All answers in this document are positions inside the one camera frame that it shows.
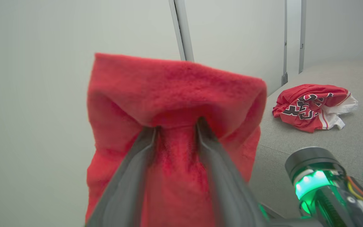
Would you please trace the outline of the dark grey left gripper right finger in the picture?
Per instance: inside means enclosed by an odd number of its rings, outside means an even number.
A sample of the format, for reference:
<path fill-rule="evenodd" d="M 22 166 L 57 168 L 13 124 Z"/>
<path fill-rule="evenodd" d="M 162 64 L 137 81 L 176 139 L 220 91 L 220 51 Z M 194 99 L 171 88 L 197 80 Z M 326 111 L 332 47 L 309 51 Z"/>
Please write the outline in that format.
<path fill-rule="evenodd" d="M 216 227 L 268 227 L 268 218 L 204 117 L 195 125 Z"/>

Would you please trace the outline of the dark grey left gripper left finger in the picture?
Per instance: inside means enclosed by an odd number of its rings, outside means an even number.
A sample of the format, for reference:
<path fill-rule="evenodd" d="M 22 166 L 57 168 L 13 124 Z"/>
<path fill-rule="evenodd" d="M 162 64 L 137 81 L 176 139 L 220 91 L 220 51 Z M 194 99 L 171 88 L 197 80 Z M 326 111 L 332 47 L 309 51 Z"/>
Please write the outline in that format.
<path fill-rule="evenodd" d="M 147 169 L 158 128 L 145 127 L 108 183 L 85 227 L 140 227 Z"/>

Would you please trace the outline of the red terry towel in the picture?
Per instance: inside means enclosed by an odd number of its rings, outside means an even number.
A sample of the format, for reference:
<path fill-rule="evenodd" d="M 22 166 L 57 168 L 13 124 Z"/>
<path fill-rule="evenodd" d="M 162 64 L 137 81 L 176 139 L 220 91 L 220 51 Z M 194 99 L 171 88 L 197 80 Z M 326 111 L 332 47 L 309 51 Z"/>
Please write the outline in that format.
<path fill-rule="evenodd" d="M 216 227 L 195 124 L 205 117 L 248 182 L 266 98 L 258 78 L 188 61 L 97 53 L 87 92 L 95 155 L 87 169 L 85 220 L 143 127 L 159 126 L 140 227 Z"/>

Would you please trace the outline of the red and white basketball jersey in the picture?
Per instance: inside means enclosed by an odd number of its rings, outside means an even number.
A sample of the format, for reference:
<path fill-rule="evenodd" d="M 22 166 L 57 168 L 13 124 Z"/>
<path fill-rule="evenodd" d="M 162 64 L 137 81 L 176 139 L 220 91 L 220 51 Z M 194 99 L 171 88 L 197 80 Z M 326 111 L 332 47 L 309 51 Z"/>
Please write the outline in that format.
<path fill-rule="evenodd" d="M 272 114 L 308 133 L 334 127 L 341 130 L 345 123 L 340 115 L 354 112 L 358 104 L 352 93 L 342 87 L 303 84 L 281 92 Z"/>

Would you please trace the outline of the wide white partition panel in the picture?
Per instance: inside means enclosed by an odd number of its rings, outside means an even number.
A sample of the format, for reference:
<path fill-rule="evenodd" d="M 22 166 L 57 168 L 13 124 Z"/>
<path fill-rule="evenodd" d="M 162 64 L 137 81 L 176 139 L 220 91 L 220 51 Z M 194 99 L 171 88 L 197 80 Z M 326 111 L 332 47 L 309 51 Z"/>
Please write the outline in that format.
<path fill-rule="evenodd" d="M 282 85 L 285 0 L 185 0 L 193 60 Z"/>

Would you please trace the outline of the white partition with grey post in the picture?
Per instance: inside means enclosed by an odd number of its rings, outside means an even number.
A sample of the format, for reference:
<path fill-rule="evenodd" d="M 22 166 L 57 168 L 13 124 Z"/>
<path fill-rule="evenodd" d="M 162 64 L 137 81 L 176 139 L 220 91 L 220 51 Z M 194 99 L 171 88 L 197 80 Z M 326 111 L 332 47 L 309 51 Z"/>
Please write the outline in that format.
<path fill-rule="evenodd" d="M 0 0 L 0 227 L 83 227 L 95 53 L 179 60 L 169 0 Z"/>

